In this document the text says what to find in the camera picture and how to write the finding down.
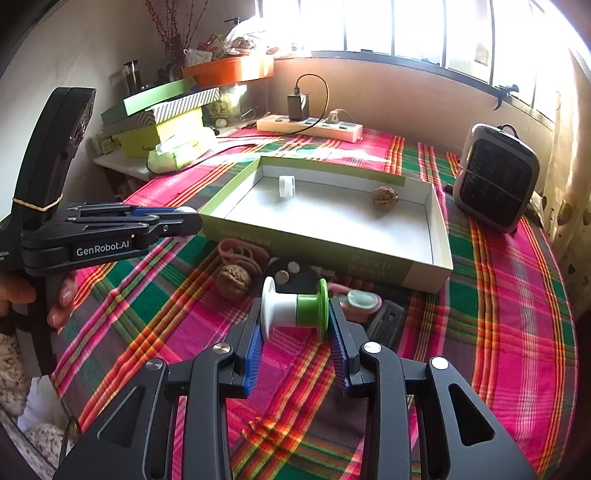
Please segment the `person's left hand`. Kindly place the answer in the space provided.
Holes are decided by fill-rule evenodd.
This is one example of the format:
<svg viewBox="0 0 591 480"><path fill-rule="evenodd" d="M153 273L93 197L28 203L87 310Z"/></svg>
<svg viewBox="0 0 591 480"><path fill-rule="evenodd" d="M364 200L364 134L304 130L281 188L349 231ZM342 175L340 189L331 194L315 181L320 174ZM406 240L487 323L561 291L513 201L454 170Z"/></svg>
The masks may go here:
<svg viewBox="0 0 591 480"><path fill-rule="evenodd" d="M77 283L73 274L67 274L61 284L58 299L50 308L47 322L54 329L67 324L74 310ZM36 298L35 290L24 279L11 274L1 274L0 301L1 316L6 317L11 304L30 304Z"/></svg>

